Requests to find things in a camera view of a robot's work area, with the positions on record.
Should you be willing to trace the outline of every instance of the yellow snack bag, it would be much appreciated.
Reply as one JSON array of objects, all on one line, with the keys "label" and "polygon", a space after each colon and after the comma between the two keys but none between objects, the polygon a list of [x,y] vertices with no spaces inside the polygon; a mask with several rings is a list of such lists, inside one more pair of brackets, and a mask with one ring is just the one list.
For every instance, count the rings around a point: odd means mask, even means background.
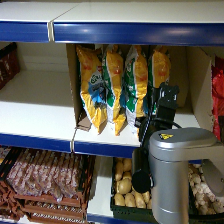
[{"label": "yellow snack bag", "polygon": [[100,132],[100,125],[107,119],[105,88],[102,80],[101,49],[91,50],[76,46],[80,62],[80,96],[90,122]]},{"label": "yellow snack bag", "polygon": [[146,99],[148,67],[140,45],[131,46],[128,52],[125,62],[124,82],[127,121],[132,131],[138,133],[138,129],[135,127],[135,119],[144,117],[148,112]]},{"label": "yellow snack bag", "polygon": [[171,63],[167,47],[157,47],[149,59],[149,84],[159,88],[162,82],[169,82]]},{"label": "yellow snack bag", "polygon": [[106,86],[107,118],[117,136],[126,120],[125,95],[122,84],[123,58],[118,45],[108,45],[102,64]]}]

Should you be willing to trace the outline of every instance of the potato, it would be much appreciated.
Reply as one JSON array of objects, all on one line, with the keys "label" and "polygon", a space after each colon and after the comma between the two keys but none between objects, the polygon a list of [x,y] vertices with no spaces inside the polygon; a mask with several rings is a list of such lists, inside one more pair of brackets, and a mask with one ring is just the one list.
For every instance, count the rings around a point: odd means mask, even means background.
[{"label": "potato", "polygon": [[118,162],[115,167],[115,180],[119,181],[122,178],[124,172],[124,166],[122,162]]},{"label": "potato", "polygon": [[152,209],[152,199],[149,199],[149,203],[147,204],[147,209]]},{"label": "potato", "polygon": [[144,198],[145,203],[148,204],[149,203],[149,199],[150,199],[150,193],[149,193],[149,191],[143,193],[142,196]]},{"label": "potato", "polygon": [[121,194],[114,195],[115,205],[125,206],[124,197]]},{"label": "potato", "polygon": [[122,162],[123,159],[124,159],[124,158],[116,157],[116,158],[115,158],[115,161],[116,161],[116,162]]},{"label": "potato", "polygon": [[127,194],[131,190],[131,181],[126,178],[120,181],[118,191],[120,194]]},{"label": "potato", "polygon": [[146,204],[142,194],[138,193],[137,191],[135,192],[135,202],[136,202],[137,208],[146,208]]},{"label": "potato", "polygon": [[123,174],[123,179],[126,179],[126,178],[128,178],[128,179],[132,179],[132,176],[131,176],[131,173],[130,172],[125,172],[124,174]]},{"label": "potato", "polygon": [[135,197],[131,193],[125,195],[124,202],[127,207],[136,207]]},{"label": "potato", "polygon": [[118,189],[119,184],[120,184],[120,181],[116,181],[115,186],[114,186],[116,193],[120,193],[119,189]]},{"label": "potato", "polygon": [[131,170],[131,159],[124,159],[123,164],[124,164],[124,172]]}]

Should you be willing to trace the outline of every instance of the white shelf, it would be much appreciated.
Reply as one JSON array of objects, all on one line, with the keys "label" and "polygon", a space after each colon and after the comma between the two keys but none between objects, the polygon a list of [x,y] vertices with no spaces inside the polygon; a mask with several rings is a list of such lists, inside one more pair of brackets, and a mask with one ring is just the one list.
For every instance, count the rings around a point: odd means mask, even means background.
[{"label": "white shelf", "polygon": [[73,138],[68,73],[20,72],[0,91],[0,108],[1,134],[69,142]]},{"label": "white shelf", "polygon": [[0,7],[0,21],[50,22],[77,5],[77,3],[3,2]]},{"label": "white shelf", "polygon": [[112,165],[112,157],[96,157],[88,202],[87,220],[88,214],[113,217],[113,212],[110,210]]},{"label": "white shelf", "polygon": [[[199,127],[195,116],[188,108],[179,108],[176,112],[174,121],[181,127]],[[137,136],[131,132],[131,128],[127,124],[119,136],[114,135],[114,131],[111,130],[108,123],[99,135],[97,135],[97,131],[92,125],[89,132],[77,130],[74,141],[75,144],[77,142],[88,141],[88,143],[113,145],[114,150],[116,145],[131,147],[138,147],[140,145]]]},{"label": "white shelf", "polygon": [[223,8],[223,1],[84,2],[55,22],[223,23]]}]

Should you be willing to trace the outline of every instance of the shelf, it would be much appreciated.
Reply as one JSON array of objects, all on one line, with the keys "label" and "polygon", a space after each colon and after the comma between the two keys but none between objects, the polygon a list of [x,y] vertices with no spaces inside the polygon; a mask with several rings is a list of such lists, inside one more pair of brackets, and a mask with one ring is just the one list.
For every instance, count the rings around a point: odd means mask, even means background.
[{"label": "shelf", "polygon": [[71,151],[75,118],[68,73],[22,71],[0,91],[0,145]]},{"label": "shelf", "polygon": [[[182,127],[199,127],[188,108],[179,108],[174,121]],[[132,151],[139,146],[137,136],[132,134],[128,125],[121,131],[120,136],[115,136],[107,123],[100,135],[97,135],[91,126],[89,132],[77,130],[74,137],[74,151],[89,155],[131,158]]]},{"label": "shelf", "polygon": [[110,210],[112,164],[113,158],[111,157],[96,157],[87,220],[88,222],[110,224],[139,224],[139,222],[120,220],[113,217],[113,212]]},{"label": "shelf", "polygon": [[[13,220],[10,219],[1,219],[0,220],[0,224],[11,224],[11,223],[15,223]],[[30,222],[26,216],[24,216],[23,218],[21,218],[18,222],[16,222],[18,224],[38,224],[36,222]]]},{"label": "shelf", "polygon": [[55,41],[224,45],[223,8],[224,2],[84,2],[54,20]]},{"label": "shelf", "polygon": [[53,39],[50,22],[76,5],[43,2],[1,3],[0,41],[49,42],[49,39]]}]

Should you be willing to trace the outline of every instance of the yellow label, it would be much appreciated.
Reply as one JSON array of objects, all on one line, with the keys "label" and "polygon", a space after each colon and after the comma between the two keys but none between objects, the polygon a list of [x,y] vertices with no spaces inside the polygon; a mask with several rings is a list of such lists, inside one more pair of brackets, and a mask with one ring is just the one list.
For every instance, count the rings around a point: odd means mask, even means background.
[{"label": "yellow label", "polygon": [[167,140],[167,139],[169,139],[169,138],[172,138],[173,135],[159,134],[159,137],[160,137],[162,140]]}]

